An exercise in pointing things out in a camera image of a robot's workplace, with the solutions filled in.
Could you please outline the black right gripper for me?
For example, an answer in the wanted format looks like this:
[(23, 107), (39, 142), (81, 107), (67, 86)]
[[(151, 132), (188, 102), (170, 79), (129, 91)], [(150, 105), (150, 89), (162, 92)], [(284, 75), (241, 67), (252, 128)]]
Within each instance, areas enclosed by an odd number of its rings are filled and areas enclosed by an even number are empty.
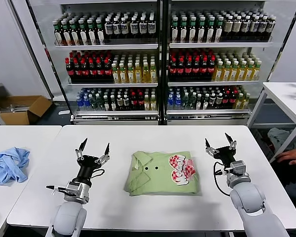
[(210, 146), (207, 139), (205, 139), (205, 151), (214, 159), (218, 159), (223, 165), (230, 165), (235, 161), (234, 155), (236, 154), (236, 141), (232, 139), (227, 133), (225, 136), (230, 144), (230, 146), (225, 146), (221, 148), (213, 148)]

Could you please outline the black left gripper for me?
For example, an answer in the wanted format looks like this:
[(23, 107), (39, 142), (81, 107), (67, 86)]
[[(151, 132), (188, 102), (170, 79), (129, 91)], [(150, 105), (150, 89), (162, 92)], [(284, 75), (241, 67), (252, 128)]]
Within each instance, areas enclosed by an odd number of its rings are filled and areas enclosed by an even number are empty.
[(75, 149), (77, 156), (77, 163), (80, 166), (79, 172), (76, 176), (76, 182), (90, 183), (91, 179), (104, 174), (105, 170), (102, 169), (102, 164), (110, 160), (110, 144), (107, 144), (105, 152), (102, 156), (94, 157), (83, 155), (83, 150), (87, 143), (87, 138), (80, 144), (78, 149)]

